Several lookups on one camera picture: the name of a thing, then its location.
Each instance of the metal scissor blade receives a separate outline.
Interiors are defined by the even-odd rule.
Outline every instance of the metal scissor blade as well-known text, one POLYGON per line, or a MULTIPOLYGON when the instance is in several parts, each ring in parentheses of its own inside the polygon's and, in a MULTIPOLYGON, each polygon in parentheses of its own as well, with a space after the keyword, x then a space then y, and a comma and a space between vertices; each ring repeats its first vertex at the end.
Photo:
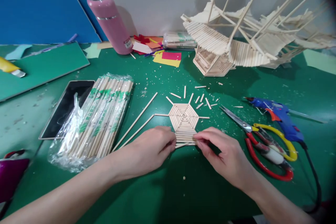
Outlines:
POLYGON ((234 113, 232 113, 229 109, 224 107, 223 105, 220 105, 219 108, 224 111, 225 114, 227 114, 233 121, 235 121, 241 128, 246 130, 247 132, 252 132, 252 126, 240 119, 238 116, 236 116, 234 113))

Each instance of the red scissors handle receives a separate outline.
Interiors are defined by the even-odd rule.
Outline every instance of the red scissors handle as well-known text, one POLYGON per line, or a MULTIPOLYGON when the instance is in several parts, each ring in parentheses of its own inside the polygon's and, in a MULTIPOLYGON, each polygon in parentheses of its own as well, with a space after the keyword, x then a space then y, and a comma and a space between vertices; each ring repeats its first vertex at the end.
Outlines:
POLYGON ((286 169, 286 174, 285 175, 278 175, 275 174, 274 172, 270 171, 257 157, 253 145, 257 145, 259 144, 259 142, 254 138, 252 132, 247 132, 246 135, 248 136, 248 138, 245 138, 245 142, 248 148, 248 151, 252 157, 252 159, 254 160, 254 162, 256 162, 256 164, 265 172, 267 173, 269 176, 281 180, 281 181, 291 181, 293 179, 293 171, 290 169, 286 169))

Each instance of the green table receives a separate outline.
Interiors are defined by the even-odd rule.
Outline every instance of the green table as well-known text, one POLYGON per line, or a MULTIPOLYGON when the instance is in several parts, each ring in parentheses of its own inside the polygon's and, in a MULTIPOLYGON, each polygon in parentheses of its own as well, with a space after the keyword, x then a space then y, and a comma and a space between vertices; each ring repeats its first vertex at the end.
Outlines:
MULTIPOLYGON (((293 110, 328 120, 329 123, 320 124, 293 117, 293 121, 306 137, 320 178, 322 198, 330 199, 333 189, 333 164, 336 161, 336 90, 333 88, 336 76, 307 67, 303 55, 299 55, 293 60, 290 69, 238 67, 225 77, 205 78, 192 62, 194 54, 190 53, 189 57, 187 52, 183 52, 182 63, 179 68, 175 68, 154 63, 151 57, 137 56, 134 60, 130 56, 117 55, 114 49, 104 49, 99 58, 90 60, 90 66, 0 104, 0 154, 27 148, 30 153, 28 156, 32 158, 7 215, 74 176, 47 162, 51 141, 41 142, 37 138, 68 81, 96 80, 106 72, 131 75, 136 83, 119 138, 155 92, 159 94, 129 136, 150 115, 169 112, 172 105, 165 96, 169 96, 176 103, 187 103, 192 92, 194 101, 205 92, 211 104, 219 98, 218 103, 228 108, 244 106, 241 109, 232 108, 232 111, 249 123, 272 124, 267 116, 260 115, 256 109, 244 102, 243 96, 273 99, 293 110), (184 85, 187 86, 185 100, 181 101, 169 95, 169 92, 173 92, 183 96, 184 85), (201 85, 210 89, 194 88, 201 85)), ((210 120, 203 119, 198 122, 197 131, 209 126, 225 131, 238 139, 251 161, 244 141, 245 134, 218 106, 212 110, 203 106, 197 113, 210 117, 210 120)), ((155 116, 143 130, 156 125, 171 126, 171 123, 167 117, 155 116)), ((310 205, 316 198, 315 182, 303 150, 298 144, 294 145, 299 152, 299 159, 291 163, 294 168, 293 181, 281 182, 269 177, 267 179, 298 206, 310 205)), ((268 167, 275 172, 281 172, 272 165, 268 167)), ((216 174, 196 147, 183 147, 176 150, 159 170, 112 187, 84 215, 80 223, 223 222, 259 213, 260 210, 252 200, 216 174)))

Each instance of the pink water bottle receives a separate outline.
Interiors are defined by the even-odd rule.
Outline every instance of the pink water bottle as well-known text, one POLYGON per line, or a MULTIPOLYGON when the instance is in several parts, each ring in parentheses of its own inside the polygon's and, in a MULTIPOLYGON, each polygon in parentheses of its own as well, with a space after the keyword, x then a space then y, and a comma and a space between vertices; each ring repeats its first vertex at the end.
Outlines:
POLYGON ((132 52, 132 41, 113 0, 87 0, 115 51, 122 55, 132 52))

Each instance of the green board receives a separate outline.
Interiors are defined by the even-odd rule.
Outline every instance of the green board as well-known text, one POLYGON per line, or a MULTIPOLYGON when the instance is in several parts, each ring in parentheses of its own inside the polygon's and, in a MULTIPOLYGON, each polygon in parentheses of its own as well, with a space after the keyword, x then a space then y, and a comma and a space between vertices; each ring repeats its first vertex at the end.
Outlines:
POLYGON ((90 63, 76 42, 49 52, 20 59, 14 64, 20 67, 26 76, 18 78, 0 71, 0 102, 76 71, 90 63))

